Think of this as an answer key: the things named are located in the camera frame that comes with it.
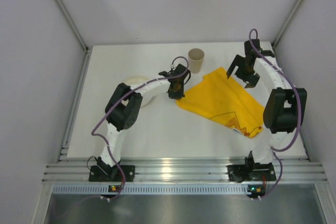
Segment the yellow cartoon cloth placemat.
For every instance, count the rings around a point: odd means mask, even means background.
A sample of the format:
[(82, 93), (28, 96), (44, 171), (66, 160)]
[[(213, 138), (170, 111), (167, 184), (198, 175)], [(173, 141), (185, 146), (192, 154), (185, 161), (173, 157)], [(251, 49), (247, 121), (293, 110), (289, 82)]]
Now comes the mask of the yellow cartoon cloth placemat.
[(264, 107), (222, 67), (203, 76), (176, 102), (183, 110), (233, 129), (248, 138), (263, 131)]

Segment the beige paper cup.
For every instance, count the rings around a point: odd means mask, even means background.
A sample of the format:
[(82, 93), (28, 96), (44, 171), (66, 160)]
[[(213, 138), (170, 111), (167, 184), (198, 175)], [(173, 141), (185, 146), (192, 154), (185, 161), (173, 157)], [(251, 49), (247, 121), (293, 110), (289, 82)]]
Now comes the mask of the beige paper cup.
[(205, 54), (199, 48), (193, 48), (188, 52), (189, 70), (193, 74), (200, 72)]

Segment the cream round plate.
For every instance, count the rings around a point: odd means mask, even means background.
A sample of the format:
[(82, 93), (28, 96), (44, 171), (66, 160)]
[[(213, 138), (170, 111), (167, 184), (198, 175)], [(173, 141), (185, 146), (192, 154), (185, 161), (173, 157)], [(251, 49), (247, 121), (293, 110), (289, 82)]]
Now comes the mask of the cream round plate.
[[(125, 79), (123, 82), (130, 86), (132, 89), (139, 87), (140, 85), (148, 82), (149, 80), (151, 80), (148, 77), (144, 77), (144, 76), (131, 76), (127, 79)], [(151, 100), (153, 99), (153, 96), (150, 96), (149, 94), (145, 94), (142, 93), (144, 91), (144, 88), (137, 90), (137, 93), (141, 93), (142, 95), (142, 103), (141, 103), (141, 108), (146, 106), (148, 103), (151, 102)]]

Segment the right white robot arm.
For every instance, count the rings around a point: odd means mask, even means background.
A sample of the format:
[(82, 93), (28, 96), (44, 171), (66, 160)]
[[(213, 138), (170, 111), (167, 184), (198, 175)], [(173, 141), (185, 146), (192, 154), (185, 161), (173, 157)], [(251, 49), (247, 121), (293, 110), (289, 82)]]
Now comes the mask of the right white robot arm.
[(256, 163), (272, 162), (274, 152), (284, 152), (291, 148), (280, 144), (289, 136), (296, 138), (303, 123), (307, 91), (296, 88), (277, 65), (275, 55), (260, 47), (259, 39), (244, 43), (244, 56), (236, 55), (226, 75), (234, 74), (242, 80), (246, 88), (254, 88), (261, 81), (269, 98), (263, 112), (265, 130), (251, 154)]

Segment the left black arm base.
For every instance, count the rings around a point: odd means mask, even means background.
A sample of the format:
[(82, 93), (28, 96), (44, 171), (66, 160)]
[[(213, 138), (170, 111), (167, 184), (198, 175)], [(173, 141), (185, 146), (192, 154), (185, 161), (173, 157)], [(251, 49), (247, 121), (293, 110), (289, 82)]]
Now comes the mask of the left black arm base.
[(105, 164), (101, 158), (96, 159), (96, 164), (90, 167), (89, 181), (90, 182), (133, 182), (135, 177), (135, 166), (120, 165), (125, 178), (117, 165), (113, 167)]

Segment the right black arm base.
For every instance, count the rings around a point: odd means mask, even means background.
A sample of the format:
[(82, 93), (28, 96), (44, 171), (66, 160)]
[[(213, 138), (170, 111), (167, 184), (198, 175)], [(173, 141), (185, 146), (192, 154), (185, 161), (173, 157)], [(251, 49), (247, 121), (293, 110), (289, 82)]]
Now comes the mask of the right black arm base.
[(228, 165), (227, 171), (230, 182), (276, 181), (273, 164), (261, 164), (255, 162), (252, 152), (245, 157), (244, 164)]

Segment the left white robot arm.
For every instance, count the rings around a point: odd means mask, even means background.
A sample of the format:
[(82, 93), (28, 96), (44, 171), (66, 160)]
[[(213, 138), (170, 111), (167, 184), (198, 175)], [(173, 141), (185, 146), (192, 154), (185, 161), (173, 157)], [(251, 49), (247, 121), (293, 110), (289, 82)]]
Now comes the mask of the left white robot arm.
[(121, 159), (125, 131), (135, 124), (143, 101), (162, 93), (167, 93), (170, 99), (180, 100), (184, 97), (184, 85), (190, 77), (188, 67), (178, 64), (169, 72), (160, 72), (152, 80), (133, 85), (119, 84), (104, 111), (103, 119), (108, 130), (103, 137), (106, 146), (99, 160), (109, 167), (116, 166)]

